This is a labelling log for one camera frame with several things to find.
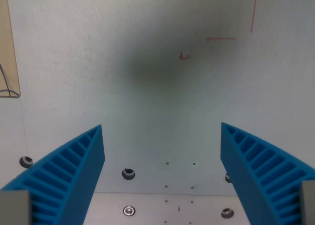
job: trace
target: white wall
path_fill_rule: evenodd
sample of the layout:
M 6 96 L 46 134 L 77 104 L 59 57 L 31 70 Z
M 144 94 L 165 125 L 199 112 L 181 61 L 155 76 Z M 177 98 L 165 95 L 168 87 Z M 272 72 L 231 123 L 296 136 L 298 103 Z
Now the white wall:
M 235 194 L 221 122 L 315 166 L 313 1 L 257 0 L 250 33 L 254 0 L 9 0 L 22 95 L 0 99 L 0 185 L 97 124 L 97 192 Z

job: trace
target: beige paper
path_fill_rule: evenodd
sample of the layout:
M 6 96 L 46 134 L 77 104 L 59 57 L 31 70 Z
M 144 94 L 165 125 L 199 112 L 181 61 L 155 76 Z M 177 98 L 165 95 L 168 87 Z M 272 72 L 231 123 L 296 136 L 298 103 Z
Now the beige paper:
M 7 0 L 0 0 L 0 64 L 4 71 L 9 89 L 20 95 L 20 85 L 16 68 L 12 29 Z M 0 72 L 0 97 L 9 97 L 2 73 Z

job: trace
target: wire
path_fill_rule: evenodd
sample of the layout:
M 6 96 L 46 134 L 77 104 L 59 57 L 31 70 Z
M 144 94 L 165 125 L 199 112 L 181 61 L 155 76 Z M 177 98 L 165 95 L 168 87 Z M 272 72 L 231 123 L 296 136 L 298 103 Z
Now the wire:
M 12 90 L 0 90 L 0 93 L 1 93 L 1 92 L 9 92 L 9 94 L 12 92 L 12 93 L 16 94 L 17 97 L 20 97 L 20 95 L 19 95 L 17 92 L 12 91 Z
M 9 96 L 11 96 L 11 91 L 10 91 L 9 86 L 8 86 L 8 83 L 7 83 L 7 81 L 6 81 L 6 77 L 5 77 L 5 75 L 4 75 L 4 71 L 3 71 L 3 69 L 2 69 L 1 64 L 0 64 L 0 70 L 1 70 L 1 72 L 2 72 L 2 76 L 3 76 L 3 78 L 4 78 L 4 82 L 5 82 L 5 85 L 6 85 L 6 88 L 7 88 L 6 91 L 8 91 L 8 92 L 9 92 Z

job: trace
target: gray block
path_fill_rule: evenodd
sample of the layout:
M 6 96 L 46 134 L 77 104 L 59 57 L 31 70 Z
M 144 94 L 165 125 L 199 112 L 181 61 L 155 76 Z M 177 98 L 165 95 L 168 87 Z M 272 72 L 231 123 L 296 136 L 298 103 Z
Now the gray block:
M 315 180 L 302 182 L 300 204 L 302 225 L 315 225 Z
M 32 224 L 32 207 L 29 191 L 0 191 L 0 224 Z

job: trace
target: red marker line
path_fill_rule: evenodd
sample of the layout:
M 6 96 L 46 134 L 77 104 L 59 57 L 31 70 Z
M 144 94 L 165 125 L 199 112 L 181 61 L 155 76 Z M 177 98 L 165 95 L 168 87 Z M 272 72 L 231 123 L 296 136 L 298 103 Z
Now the red marker line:
M 208 37 L 207 41 L 209 40 L 236 40 L 235 37 Z
M 181 52 L 181 55 L 179 56 L 180 60 L 187 60 L 189 58 L 189 55 L 183 56 L 183 52 Z
M 257 3 L 257 0 L 255 0 L 255 3 L 254 3 L 254 12 L 252 13 L 252 28 L 251 28 L 251 33 L 252 33 L 252 29 L 254 27 L 254 18 L 255 18 L 255 11 L 256 11 L 256 3 Z

